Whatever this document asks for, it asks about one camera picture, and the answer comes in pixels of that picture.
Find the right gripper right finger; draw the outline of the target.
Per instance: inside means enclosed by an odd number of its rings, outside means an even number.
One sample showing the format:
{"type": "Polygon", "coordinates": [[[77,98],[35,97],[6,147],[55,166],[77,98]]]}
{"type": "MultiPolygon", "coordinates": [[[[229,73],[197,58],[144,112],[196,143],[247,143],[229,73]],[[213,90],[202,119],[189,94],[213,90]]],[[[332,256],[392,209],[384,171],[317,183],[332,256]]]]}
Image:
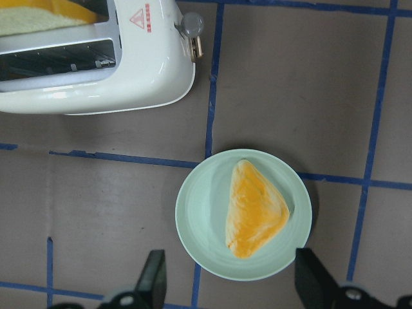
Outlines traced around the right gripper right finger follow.
{"type": "Polygon", "coordinates": [[[309,248],[295,251],[295,290],[304,308],[382,308],[355,286],[339,286],[309,248]]]}

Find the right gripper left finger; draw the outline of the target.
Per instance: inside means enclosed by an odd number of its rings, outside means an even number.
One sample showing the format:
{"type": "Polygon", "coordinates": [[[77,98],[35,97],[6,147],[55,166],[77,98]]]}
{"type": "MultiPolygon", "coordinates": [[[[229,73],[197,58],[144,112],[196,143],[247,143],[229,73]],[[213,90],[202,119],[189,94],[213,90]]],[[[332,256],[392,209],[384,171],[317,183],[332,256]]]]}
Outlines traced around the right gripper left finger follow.
{"type": "Polygon", "coordinates": [[[166,293],[165,250],[152,250],[135,287],[104,301],[99,308],[163,308],[166,293]]]}

